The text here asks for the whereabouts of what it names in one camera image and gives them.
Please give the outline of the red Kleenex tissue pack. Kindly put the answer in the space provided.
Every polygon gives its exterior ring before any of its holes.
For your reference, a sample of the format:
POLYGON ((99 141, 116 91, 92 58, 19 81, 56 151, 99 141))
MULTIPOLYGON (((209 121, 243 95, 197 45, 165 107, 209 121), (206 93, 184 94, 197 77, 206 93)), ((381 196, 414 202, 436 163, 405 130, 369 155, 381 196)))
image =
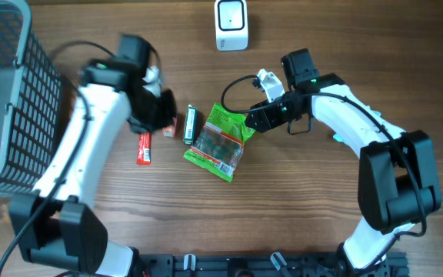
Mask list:
POLYGON ((177 129, 177 118, 174 117, 172 119, 172 124, 166 126, 162 129, 162 134, 164 137, 174 138, 177 129))

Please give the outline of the dark green small box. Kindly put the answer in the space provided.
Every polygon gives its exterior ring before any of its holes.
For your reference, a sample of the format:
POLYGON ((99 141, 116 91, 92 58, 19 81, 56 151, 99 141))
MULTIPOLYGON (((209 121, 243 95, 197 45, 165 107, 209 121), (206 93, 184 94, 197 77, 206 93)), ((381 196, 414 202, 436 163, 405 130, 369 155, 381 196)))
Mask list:
POLYGON ((185 116, 183 142, 186 145, 191 145, 195 140, 195 129, 197 121, 197 108, 193 105, 188 106, 185 116))

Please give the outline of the red stick packet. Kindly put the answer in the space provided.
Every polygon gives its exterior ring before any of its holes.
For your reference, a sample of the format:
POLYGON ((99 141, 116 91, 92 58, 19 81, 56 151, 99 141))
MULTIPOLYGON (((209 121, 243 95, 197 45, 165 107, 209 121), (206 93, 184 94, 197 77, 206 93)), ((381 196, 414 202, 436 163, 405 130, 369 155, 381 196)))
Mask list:
POLYGON ((136 159, 137 165, 150 165, 151 164, 151 146, 152 146, 152 134, 143 133, 138 137, 138 154, 136 159))

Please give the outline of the green snack bag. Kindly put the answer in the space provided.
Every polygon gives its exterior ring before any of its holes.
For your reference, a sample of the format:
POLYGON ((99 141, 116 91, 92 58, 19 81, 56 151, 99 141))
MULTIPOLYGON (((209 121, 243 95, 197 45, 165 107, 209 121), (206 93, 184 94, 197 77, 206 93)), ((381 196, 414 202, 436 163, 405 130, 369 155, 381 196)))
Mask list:
POLYGON ((228 112, 221 104, 215 103, 184 158, 231 182, 244 153, 245 143, 255 134, 245 120, 245 115, 228 112))

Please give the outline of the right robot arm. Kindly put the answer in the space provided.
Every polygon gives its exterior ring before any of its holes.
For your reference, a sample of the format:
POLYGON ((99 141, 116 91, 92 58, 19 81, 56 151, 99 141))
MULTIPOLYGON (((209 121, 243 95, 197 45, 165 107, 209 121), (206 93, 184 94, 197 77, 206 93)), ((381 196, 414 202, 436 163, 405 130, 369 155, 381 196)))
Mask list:
POLYGON ((282 57, 281 65, 284 82, 264 69, 253 76, 266 99, 249 109, 245 124, 263 133, 307 114, 358 156, 362 218, 340 246, 340 265, 348 274, 369 273, 402 236, 424 235, 427 215, 441 207, 432 141, 421 130, 407 132, 384 120, 336 74, 320 75, 306 48, 282 57), (420 232, 412 231, 415 225, 420 232))

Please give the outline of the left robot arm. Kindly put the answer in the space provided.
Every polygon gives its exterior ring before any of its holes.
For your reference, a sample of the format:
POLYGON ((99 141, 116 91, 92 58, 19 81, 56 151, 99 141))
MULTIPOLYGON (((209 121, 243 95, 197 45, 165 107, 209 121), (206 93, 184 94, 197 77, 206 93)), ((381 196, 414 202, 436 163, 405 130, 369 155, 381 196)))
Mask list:
POLYGON ((74 111, 50 166, 27 195, 10 201, 9 215, 24 261, 65 273, 147 276, 138 250, 110 240, 93 211, 98 181, 124 124, 136 134, 173 124, 177 108, 159 55, 138 35, 123 35, 116 53, 92 59, 75 87, 74 111))

